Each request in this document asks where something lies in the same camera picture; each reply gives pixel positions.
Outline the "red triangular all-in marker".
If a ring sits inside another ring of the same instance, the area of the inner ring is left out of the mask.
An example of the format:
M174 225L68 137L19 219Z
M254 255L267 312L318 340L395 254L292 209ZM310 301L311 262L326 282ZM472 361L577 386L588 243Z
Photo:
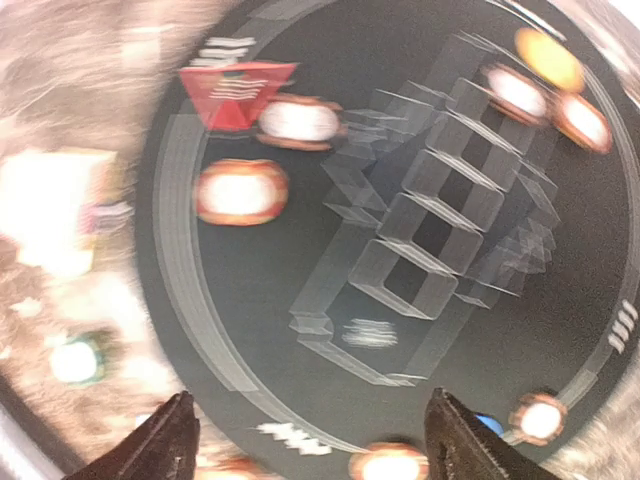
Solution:
M298 63L245 62L221 67L185 67L182 84L208 131L249 130L288 82Z

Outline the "red chips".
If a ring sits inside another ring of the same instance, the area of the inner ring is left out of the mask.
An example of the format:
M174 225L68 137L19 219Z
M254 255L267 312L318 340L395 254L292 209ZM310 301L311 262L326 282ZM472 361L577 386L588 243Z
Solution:
M289 177L267 159L222 159L208 166L194 183L194 208L209 224L255 226L284 210Z
M554 103L552 123L559 132L586 150L607 154L612 148L608 120L580 95L559 94Z
M427 457L402 442L377 442L349 462L349 475L355 480L424 480L429 474Z

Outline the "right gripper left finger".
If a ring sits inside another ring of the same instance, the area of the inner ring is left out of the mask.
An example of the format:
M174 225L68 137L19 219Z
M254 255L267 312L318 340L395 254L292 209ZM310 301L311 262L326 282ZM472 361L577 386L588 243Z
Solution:
M134 429L116 447L68 480L192 480L200 440L194 398L182 391Z

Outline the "orange big blind button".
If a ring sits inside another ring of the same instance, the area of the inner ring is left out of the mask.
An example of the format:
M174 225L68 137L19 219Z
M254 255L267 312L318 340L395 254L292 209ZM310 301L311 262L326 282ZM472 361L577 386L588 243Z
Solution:
M514 35L514 43L520 58L547 83L569 93L584 90L582 63L550 35L521 28Z

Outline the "100 chips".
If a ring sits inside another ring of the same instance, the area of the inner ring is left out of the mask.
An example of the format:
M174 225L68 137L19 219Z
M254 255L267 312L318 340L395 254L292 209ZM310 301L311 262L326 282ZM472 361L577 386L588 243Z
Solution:
M284 149L321 152L347 134L342 107L315 96L278 94L257 119L256 139Z
M568 408L545 392L528 393L520 398L509 423L516 442L545 446L564 429Z
M549 97L533 80L502 65L483 70L490 104L525 125L543 125L549 118Z

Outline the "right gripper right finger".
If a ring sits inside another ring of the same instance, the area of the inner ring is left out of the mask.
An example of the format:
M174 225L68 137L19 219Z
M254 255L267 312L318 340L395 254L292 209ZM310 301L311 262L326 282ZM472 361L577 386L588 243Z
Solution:
M550 472L511 447L459 399L433 390L424 417L429 477L443 480L549 480Z

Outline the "blue small blind button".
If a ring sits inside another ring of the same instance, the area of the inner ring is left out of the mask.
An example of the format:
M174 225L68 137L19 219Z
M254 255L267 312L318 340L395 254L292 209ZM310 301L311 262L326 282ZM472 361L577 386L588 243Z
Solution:
M475 416L479 421L481 421L487 428L489 428L496 435L502 436L504 434L503 426L493 416L485 415L481 413L476 413Z

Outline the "red-gold 5 chip stack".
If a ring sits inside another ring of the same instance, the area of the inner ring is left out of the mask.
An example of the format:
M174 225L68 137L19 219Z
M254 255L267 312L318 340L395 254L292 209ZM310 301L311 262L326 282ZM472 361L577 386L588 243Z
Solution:
M196 470L195 480L260 480L264 470L249 457L233 457Z

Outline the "green poker chip stack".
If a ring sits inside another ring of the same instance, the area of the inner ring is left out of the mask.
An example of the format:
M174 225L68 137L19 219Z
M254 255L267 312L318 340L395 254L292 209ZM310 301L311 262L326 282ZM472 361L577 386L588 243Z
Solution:
M48 364L53 377L66 385L84 387L102 381L112 370L117 350L108 329L75 332L48 343Z

